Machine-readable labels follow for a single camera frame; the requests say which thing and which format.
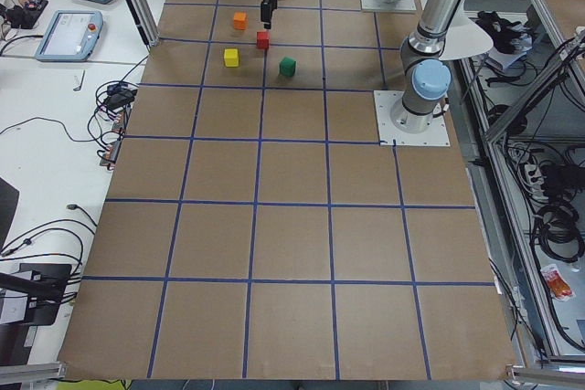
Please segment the red wooden block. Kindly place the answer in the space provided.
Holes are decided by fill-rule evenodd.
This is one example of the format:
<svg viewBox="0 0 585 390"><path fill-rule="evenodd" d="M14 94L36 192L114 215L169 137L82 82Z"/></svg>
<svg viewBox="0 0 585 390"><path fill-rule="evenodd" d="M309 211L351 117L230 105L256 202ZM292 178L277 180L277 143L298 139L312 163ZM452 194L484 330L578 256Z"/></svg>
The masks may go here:
<svg viewBox="0 0 585 390"><path fill-rule="evenodd" d="M256 33L256 48L267 50L270 48L270 32L258 31Z"/></svg>

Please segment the orange wooden block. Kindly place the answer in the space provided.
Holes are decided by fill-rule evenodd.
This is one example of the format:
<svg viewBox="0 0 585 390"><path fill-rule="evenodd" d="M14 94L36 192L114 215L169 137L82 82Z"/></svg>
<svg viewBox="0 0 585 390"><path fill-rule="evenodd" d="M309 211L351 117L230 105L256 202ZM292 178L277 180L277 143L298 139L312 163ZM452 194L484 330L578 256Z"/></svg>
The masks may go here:
<svg viewBox="0 0 585 390"><path fill-rule="evenodd" d="M237 11L232 17L232 25L236 30L246 30L248 27L248 15L246 12Z"/></svg>

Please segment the green wooden block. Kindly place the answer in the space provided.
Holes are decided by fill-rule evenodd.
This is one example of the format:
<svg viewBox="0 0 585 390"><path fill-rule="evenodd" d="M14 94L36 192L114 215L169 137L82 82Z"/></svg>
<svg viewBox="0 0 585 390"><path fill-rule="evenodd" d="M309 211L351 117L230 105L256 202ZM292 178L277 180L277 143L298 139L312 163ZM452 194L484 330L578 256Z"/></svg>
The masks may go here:
<svg viewBox="0 0 585 390"><path fill-rule="evenodd" d="M279 74L292 78L296 73L297 61L294 58L283 57L279 63Z"/></svg>

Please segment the yellow wooden block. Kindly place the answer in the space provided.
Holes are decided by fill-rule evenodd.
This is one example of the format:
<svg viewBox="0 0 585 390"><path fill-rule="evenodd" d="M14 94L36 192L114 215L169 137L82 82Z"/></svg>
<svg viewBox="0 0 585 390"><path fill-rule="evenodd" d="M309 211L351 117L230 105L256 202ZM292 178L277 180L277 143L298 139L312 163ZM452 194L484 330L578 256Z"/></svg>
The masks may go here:
<svg viewBox="0 0 585 390"><path fill-rule="evenodd" d="M223 61L226 68L237 68L239 66L239 50L234 47L225 48Z"/></svg>

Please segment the white chair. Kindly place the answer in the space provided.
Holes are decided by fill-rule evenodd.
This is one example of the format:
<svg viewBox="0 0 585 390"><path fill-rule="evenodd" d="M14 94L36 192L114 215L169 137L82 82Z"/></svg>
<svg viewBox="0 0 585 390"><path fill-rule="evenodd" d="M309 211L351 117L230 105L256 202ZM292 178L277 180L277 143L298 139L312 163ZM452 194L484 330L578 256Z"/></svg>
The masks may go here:
<svg viewBox="0 0 585 390"><path fill-rule="evenodd" d="M441 61L471 58L489 52L494 46L492 38L474 21L460 5L445 36Z"/></svg>

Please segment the allen key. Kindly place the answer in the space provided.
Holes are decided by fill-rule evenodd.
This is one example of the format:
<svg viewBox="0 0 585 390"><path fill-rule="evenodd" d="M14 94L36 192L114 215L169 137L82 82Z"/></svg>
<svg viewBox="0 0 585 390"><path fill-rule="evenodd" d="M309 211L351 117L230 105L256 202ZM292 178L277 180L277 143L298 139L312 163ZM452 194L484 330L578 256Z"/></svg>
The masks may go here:
<svg viewBox="0 0 585 390"><path fill-rule="evenodd" d="M85 79L86 70L83 70L79 76L75 76L76 85L73 88L74 91L81 91Z"/></svg>

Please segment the near teach pendant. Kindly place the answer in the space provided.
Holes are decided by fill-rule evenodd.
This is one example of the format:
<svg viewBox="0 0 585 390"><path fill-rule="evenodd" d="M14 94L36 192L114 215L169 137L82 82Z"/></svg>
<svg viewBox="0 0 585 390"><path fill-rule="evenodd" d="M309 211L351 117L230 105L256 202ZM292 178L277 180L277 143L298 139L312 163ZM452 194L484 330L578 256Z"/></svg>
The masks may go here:
<svg viewBox="0 0 585 390"><path fill-rule="evenodd" d="M97 10L58 10L52 17L35 53L41 62L83 62L93 52L103 28Z"/></svg>

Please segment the black monitor stand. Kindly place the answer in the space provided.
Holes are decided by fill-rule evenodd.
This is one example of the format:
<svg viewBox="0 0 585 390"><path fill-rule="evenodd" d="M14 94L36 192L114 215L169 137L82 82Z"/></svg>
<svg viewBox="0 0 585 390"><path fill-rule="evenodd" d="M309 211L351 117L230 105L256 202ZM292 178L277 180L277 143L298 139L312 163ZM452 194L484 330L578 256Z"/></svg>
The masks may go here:
<svg viewBox="0 0 585 390"><path fill-rule="evenodd" d="M50 326L57 319L71 276L70 264L21 263L1 273L1 324Z"/></svg>

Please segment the red snack packet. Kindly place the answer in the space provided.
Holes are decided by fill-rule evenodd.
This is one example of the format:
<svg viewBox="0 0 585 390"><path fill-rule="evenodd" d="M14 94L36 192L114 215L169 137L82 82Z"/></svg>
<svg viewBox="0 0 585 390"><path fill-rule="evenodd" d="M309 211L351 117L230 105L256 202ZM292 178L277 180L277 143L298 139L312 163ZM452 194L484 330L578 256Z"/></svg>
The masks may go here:
<svg viewBox="0 0 585 390"><path fill-rule="evenodd" d="M574 292L570 285L562 278L556 264L549 264L540 269L540 274L544 279L552 297L556 300L567 301L574 297Z"/></svg>

